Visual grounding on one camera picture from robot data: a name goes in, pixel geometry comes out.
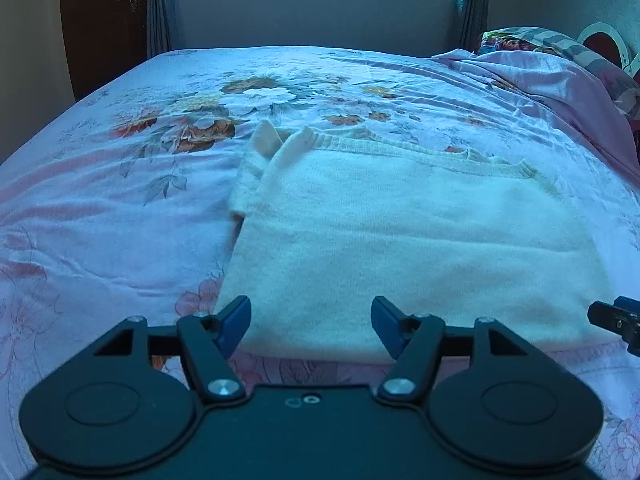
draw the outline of bed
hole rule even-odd
[[[546,56],[501,55],[504,63]],[[316,47],[170,52],[95,91],[14,153],[0,166],[0,478],[20,478],[34,465],[17,412],[41,378],[125,317],[171,324],[220,307],[239,229],[226,203],[246,140],[262,120],[326,130],[359,124],[432,150],[525,157],[580,211],[616,295],[640,298],[633,175],[613,168],[604,141],[549,102],[527,98],[501,76],[472,74],[464,58]],[[562,76],[567,103],[580,97],[572,84],[580,70]],[[528,99],[527,110],[500,108],[512,93]],[[585,113],[613,123],[605,100]],[[612,126],[612,136],[630,134]],[[606,479],[635,478],[640,359],[619,341],[552,356],[606,407],[589,465]],[[152,361],[184,380],[178,359]],[[242,351],[230,365],[248,388],[375,386],[389,370]],[[452,360],[444,375],[464,367]]]

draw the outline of flower print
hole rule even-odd
[[[207,278],[200,283],[197,294],[195,292],[185,292],[175,302],[174,309],[176,314],[181,317],[192,316],[196,312],[213,314],[218,302],[220,288],[222,287],[222,280],[222,275],[216,278]]]
[[[199,92],[196,95],[182,97],[166,108],[167,113],[201,112],[219,108],[218,94]]]
[[[624,431],[618,432],[609,441],[607,454],[612,478],[636,478],[640,465],[640,445],[634,437]]]
[[[230,81],[220,90],[225,94],[241,94],[247,90],[277,88],[278,82],[272,77],[250,77],[239,81]]]
[[[14,360],[33,352],[38,334],[56,320],[56,301],[46,300],[47,274],[40,265],[12,262],[0,268],[0,379]]]
[[[357,115],[327,115],[325,119],[335,126],[353,126],[363,121],[363,119]]]
[[[158,115],[162,113],[162,110],[157,107],[143,107],[139,113],[133,115],[129,119],[125,120],[113,131],[113,135],[117,137],[130,137],[133,134],[141,132],[153,126],[158,122]]]
[[[2,243],[1,246],[7,251],[15,251],[16,254],[33,250],[33,241],[31,240],[28,232],[21,226],[19,226],[18,229],[20,230],[9,230],[4,237],[4,243]]]
[[[171,356],[167,355],[152,355],[151,356],[151,366],[154,370],[162,371],[166,362],[171,358]]]
[[[384,112],[371,112],[369,114],[369,119],[375,119],[380,121],[381,123],[386,123],[391,118],[391,114],[387,114]]]
[[[242,93],[230,93],[219,99],[220,104],[226,106],[233,116],[242,116],[255,110],[268,110],[271,105],[284,104],[296,96],[286,88],[258,88],[248,89]]]
[[[348,384],[351,376],[338,363],[282,359],[279,363],[280,381],[283,384]]]
[[[385,88],[383,86],[365,86],[362,91],[385,99],[395,99],[398,97],[397,94],[392,94],[389,88]]]
[[[376,389],[391,370],[389,365],[341,365],[338,369],[338,384],[368,384]]]
[[[631,396],[631,411],[626,421],[626,431],[640,442],[640,390],[636,390]]]
[[[85,99],[81,101],[81,106],[94,106],[97,102],[103,97],[107,97],[109,95],[110,90],[108,88],[103,88],[102,90],[95,91],[93,94],[87,96]]]
[[[236,126],[247,120],[219,119],[205,116],[193,122],[187,118],[187,124],[179,130],[174,153],[201,152],[208,150],[216,142],[231,139],[236,134]]]
[[[343,76],[343,75],[334,75],[334,74],[329,74],[329,75],[326,77],[326,81],[327,81],[328,83],[335,84],[335,85],[339,85],[340,83],[345,83],[345,82],[347,82],[348,80],[349,80],[349,78],[348,78],[348,77],[345,77],[345,76]]]
[[[258,360],[251,354],[235,352],[228,360],[228,364],[244,384],[247,393],[250,393],[256,384],[268,382],[256,371]]]

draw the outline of metal screw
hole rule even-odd
[[[385,381],[382,387],[391,395],[407,395],[415,390],[415,383],[404,377],[398,377]]]
[[[317,404],[318,402],[320,402],[320,397],[318,397],[317,395],[305,395],[304,397],[302,397],[302,401],[306,402],[307,404]]]
[[[240,384],[232,381],[231,379],[216,379],[215,381],[211,381],[207,385],[207,390],[209,390],[209,393],[212,393],[219,397],[232,396],[239,389]]]

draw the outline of folded sweater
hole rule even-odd
[[[219,304],[251,299],[247,352],[389,363],[377,295],[449,325],[494,317],[547,351],[614,338],[587,320],[612,301],[590,235],[524,161],[264,122],[230,208],[244,221]]]

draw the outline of white sweater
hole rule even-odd
[[[544,350],[614,340],[586,316],[613,299],[593,241],[524,161],[265,122],[230,208],[244,223],[218,304],[251,299],[247,352],[392,362],[376,295],[455,326],[494,317]]]

